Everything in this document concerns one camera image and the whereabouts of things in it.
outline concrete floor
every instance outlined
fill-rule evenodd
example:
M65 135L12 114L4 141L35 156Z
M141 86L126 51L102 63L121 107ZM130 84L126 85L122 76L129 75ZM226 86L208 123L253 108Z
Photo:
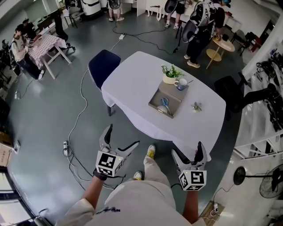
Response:
M137 34L164 29L164 21L157 21L155 16L147 17L143 14L136 17L134 12L124 16L125 20L117 23L119 32ZM24 92L31 81L29 76L23 76L20 84L12 86L6 98L11 107L9 129L14 139L21 143L21 150L18 154L13 154L11 158L9 173L34 214L43 208L48 208L49 211L44 216L52 223L65 214L84 192L68 169L69 162L62 154L63 142L68 139L77 115L85 105L80 96L80 81L87 70L88 62L102 49L110 50L118 41L119 34L112 32L114 25L105 15L96 20L78 24L78 29L72 27L67 29L68 42L76 47L76 52L69 56L72 64L68 65L65 60L57 58L51 64L51 69L57 75L56 80L53 80L46 72L41 81L33 81L30 84L23 99L15 100L13 98L17 86L19 86L18 91ZM139 37L145 41L155 42L160 48L172 52L177 45L175 35L176 32L170 27L164 32L152 32ZM191 73L212 89L216 80L227 75L239 81L237 72L243 68L243 62L237 52L224 53L222 62L213 63L208 70L205 70L210 60L205 51L199 57L201 68L195 69L188 67L183 58L186 48L187 45L182 43L176 54L168 55L152 44L126 36L113 52L119 54L122 61L136 51L152 54ZM148 146L154 143L157 146L157 163L168 176L171 184L178 182L171 157L171 148L175 147L172 142L155 140L143 134L132 125L118 107L116 107L116 113L108 117L101 92L93 84L89 74L84 79L83 94L88 100L88 107L71 135L71 147L90 172L95 168L99 149L98 138L102 131L113 123L111 137L113 147L126 147L133 141L141 141L126 165L120 170L120 175L126 173L127 179L137 170L143 170L142 160ZM240 114L237 114L233 115L230 121L223 123L220 136L211 152L212 161L206 165L207 185L199 192L199 213L212 198L225 173L237 138L240 119ZM78 167L78 172L82 178L91 179L81 167ZM81 183L85 188L89 184L84 181ZM108 179L107 183L116 185L119 179ZM110 193L111 190L102 190L98 208L103 206ZM185 192L179 187L174 187L173 194L177 210L181 212Z

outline mug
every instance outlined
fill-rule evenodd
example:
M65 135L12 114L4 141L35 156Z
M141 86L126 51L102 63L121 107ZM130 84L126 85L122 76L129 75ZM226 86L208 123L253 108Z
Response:
M174 85L177 86L178 90L184 90L187 86L186 79L179 79L179 81L175 81Z

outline black pants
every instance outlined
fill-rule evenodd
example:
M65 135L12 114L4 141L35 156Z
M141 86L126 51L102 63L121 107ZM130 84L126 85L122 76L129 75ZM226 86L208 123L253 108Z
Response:
M189 42L187 47L187 56L191 57L190 61L196 64L196 58L202 50L210 43L211 34L208 30L199 32L197 37Z
M40 75L39 68L31 61L28 54L25 55L25 58L21 61L18 61L17 64L21 66L23 69L25 69L31 77L33 77L35 80L38 79Z

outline shoe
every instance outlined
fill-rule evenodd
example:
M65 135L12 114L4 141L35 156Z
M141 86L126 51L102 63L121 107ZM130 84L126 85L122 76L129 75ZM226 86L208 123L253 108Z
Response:
M146 156L154 159L154 155L155 155L155 146L152 144L150 145L150 147L147 149L147 154Z
M142 173L140 171L136 172L134 174L134 178L137 179L138 181L142 180Z
M121 21L121 20L124 20L125 18L124 17L120 17L120 18L117 18L116 21Z
M44 72L45 72L44 70L41 70L41 72L40 72L39 77L38 77L37 80L42 79L42 77L43 77L43 75L44 75Z
M186 59L186 60L189 60L191 57L189 57L187 54L184 56L184 58Z
M198 64L198 63L192 63L191 61L188 61L187 62L187 64L189 65L189 66L192 66L192 67L194 67L194 68L199 68L200 67L200 65Z

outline scissors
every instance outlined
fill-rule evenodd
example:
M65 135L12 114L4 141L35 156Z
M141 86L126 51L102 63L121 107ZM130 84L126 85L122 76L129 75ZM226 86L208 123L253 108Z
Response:
M161 104L162 104L163 106L165 106L165 107L167 108L169 114L171 114L171 111L170 111L170 109L169 109L169 107L168 107L168 103L169 103L168 98L166 98L166 97L161 98Z

